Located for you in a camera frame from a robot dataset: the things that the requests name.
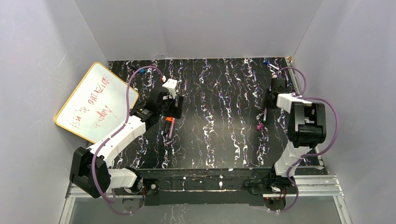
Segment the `orange black marker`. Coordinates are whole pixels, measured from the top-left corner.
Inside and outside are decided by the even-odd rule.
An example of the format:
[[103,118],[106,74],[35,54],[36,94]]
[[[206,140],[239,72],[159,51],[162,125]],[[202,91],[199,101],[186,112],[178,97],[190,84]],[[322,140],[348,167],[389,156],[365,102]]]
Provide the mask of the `orange black marker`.
[[167,135],[170,131],[171,121],[166,120],[163,126],[162,135]]

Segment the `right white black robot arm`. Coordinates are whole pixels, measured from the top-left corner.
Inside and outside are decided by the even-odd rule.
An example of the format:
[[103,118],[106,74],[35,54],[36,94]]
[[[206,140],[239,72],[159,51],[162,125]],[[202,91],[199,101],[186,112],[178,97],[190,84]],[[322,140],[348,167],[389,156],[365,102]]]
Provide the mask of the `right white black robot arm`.
[[268,175],[267,187],[272,191],[290,187],[305,154],[326,138],[325,105],[297,98],[287,90],[286,78],[273,75],[264,100],[265,108],[282,109],[289,115],[288,143]]

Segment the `blue capped white marker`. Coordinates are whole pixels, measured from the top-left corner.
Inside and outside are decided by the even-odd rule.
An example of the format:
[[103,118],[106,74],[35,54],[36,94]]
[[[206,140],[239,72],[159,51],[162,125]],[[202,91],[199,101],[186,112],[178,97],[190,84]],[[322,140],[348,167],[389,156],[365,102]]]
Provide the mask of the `blue capped white marker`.
[[275,65],[271,64],[269,61],[264,61],[264,63],[265,63],[266,65],[268,65],[269,67],[273,68],[274,70],[279,70],[278,67],[276,67]]

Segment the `pink marker pen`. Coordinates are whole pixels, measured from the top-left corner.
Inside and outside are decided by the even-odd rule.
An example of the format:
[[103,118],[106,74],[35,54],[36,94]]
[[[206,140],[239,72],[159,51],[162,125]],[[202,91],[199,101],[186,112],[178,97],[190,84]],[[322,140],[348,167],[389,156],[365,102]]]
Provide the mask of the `pink marker pen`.
[[170,125],[170,130],[169,130],[168,138],[171,138],[171,136],[172,136],[172,132],[173,132],[173,128],[174,128],[174,123],[175,123],[175,118],[172,118],[172,122],[171,122],[171,125]]

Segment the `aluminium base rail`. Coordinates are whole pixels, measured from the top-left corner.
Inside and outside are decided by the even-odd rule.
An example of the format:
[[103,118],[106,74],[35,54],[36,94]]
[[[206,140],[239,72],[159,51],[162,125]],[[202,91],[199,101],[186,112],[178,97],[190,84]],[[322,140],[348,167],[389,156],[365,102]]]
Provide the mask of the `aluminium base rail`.
[[[334,175],[297,175],[294,177],[299,194],[303,196],[343,196],[339,181]],[[147,195],[165,193],[223,193],[246,191],[259,195],[279,195],[262,185],[262,189],[250,186],[243,176],[203,176],[159,179],[157,189],[148,185]]]

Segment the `blue black marker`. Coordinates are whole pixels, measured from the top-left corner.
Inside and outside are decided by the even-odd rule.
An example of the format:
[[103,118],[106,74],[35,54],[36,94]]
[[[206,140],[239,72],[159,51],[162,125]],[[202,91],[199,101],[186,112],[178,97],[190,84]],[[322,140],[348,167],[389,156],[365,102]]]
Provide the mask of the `blue black marker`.
[[145,74],[146,73],[146,70],[145,69],[141,69],[140,67],[129,65],[129,68],[131,69],[131,71],[133,73],[136,72],[136,71],[138,71],[140,74]]

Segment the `yellow framed whiteboard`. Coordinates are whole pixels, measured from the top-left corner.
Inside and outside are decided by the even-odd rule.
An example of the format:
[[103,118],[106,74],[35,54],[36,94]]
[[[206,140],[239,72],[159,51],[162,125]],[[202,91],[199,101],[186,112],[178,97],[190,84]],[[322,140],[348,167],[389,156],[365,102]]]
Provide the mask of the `yellow framed whiteboard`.
[[127,105],[139,98],[136,90],[101,63],[94,63],[77,85],[55,123],[65,130],[96,143],[125,121]]

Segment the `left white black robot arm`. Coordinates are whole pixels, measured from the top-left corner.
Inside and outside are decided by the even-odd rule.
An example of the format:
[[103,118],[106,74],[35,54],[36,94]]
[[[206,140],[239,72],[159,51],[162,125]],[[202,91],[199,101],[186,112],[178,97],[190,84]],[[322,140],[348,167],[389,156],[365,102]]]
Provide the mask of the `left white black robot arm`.
[[70,182],[93,198],[109,189],[143,189],[142,177],[133,168],[110,169],[111,162],[135,139],[156,125],[161,117],[180,119],[184,97],[160,88],[137,103],[113,133],[88,148],[79,147],[72,158]]

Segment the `green white marker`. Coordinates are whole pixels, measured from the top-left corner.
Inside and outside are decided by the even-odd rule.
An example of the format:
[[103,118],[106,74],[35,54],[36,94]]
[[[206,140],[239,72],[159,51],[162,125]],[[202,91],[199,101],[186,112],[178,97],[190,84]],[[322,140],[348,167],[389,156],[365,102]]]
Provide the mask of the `green white marker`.
[[267,120],[267,112],[268,112],[267,108],[264,108],[264,114],[263,114],[263,119],[262,119],[264,123]]

